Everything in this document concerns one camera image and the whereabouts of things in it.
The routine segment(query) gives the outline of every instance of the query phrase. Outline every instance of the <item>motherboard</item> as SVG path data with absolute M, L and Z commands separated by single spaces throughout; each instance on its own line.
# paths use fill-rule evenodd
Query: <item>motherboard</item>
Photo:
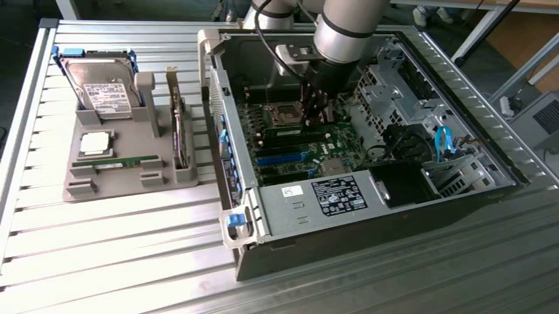
M 360 139 L 340 105 L 310 126 L 301 124 L 298 101 L 240 103 L 237 112 L 260 186 L 346 173 L 362 163 Z

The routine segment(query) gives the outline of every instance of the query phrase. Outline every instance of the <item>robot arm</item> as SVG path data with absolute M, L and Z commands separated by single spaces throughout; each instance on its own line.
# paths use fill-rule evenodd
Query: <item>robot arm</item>
M 312 39 L 317 58 L 308 61 L 306 71 L 300 82 L 304 122 L 317 116 L 344 87 L 354 65 L 362 54 L 376 29 L 389 0 L 306 0 L 304 7 L 322 13 L 318 15 L 317 27 Z M 254 17 L 258 15 L 261 29 L 292 28 L 292 12 L 297 0 L 252 0 L 244 28 L 254 28 Z M 281 60 L 297 54 L 277 54 L 285 47 L 276 47 Z

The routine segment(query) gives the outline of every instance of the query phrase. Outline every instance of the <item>hard drive label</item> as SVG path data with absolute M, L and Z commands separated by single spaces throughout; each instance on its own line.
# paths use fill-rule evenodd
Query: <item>hard drive label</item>
M 366 202 L 352 175 L 313 182 L 312 189 L 325 216 L 366 208 Z
M 131 111 L 123 84 L 83 84 L 94 110 L 99 114 Z

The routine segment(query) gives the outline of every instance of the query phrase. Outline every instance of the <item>green circuit board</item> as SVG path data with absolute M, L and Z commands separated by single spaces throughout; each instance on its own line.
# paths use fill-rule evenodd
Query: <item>green circuit board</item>
M 282 183 L 282 179 L 286 181 L 289 178 L 297 181 L 324 177 L 328 174 L 320 165 L 325 160 L 336 159 L 346 172 L 362 162 L 364 151 L 350 123 L 317 124 L 302 130 L 297 105 L 296 102 L 242 105 L 237 110 L 260 186 Z M 261 146 L 268 141 L 280 141 L 284 138 L 294 141 L 309 138 L 318 140 L 310 140 L 308 143 L 280 143 L 280 147 L 273 145 L 272 148 Z M 264 150 L 284 148 L 294 151 L 261 155 Z M 304 154 L 301 160 L 258 165 L 258 160 L 301 153 Z

